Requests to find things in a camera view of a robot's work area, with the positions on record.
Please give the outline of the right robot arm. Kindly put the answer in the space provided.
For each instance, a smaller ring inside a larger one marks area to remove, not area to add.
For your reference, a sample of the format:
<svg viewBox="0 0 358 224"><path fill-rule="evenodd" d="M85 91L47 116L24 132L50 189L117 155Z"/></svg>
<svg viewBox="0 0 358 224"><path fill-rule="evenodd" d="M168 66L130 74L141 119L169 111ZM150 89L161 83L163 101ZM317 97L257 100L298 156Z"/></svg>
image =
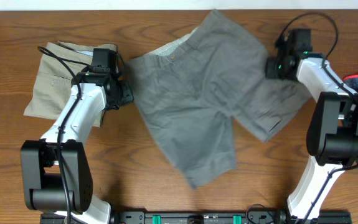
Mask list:
<svg viewBox="0 0 358 224"><path fill-rule="evenodd" d="M335 181L358 168L358 93L310 47L279 47L267 60L266 77L300 82L316 101L306 135L308 163L287 199L293 223L315 223Z"/></svg>

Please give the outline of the grey shorts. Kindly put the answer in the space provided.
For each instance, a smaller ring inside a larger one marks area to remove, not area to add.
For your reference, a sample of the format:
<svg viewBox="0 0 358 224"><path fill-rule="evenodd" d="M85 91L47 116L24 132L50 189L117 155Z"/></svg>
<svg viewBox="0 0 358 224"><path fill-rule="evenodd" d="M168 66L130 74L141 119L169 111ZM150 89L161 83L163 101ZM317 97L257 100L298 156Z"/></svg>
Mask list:
<svg viewBox="0 0 358 224"><path fill-rule="evenodd" d="M256 37L214 10L190 34L127 63L150 134L192 188L235 168L233 120L267 141L310 99L300 83L267 79L267 58Z"/></svg>

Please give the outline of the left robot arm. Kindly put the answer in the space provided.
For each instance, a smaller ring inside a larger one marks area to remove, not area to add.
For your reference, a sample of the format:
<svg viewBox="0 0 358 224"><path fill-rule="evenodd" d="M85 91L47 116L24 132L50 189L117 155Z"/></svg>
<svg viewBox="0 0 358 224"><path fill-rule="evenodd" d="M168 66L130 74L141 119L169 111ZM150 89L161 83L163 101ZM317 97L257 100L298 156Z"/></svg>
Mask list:
<svg viewBox="0 0 358 224"><path fill-rule="evenodd" d="M24 201L48 213L47 223L116 223L111 205L93 193L85 145L97 117L132 103L126 80L108 73L80 72L70 98L52 127L21 147Z"/></svg>

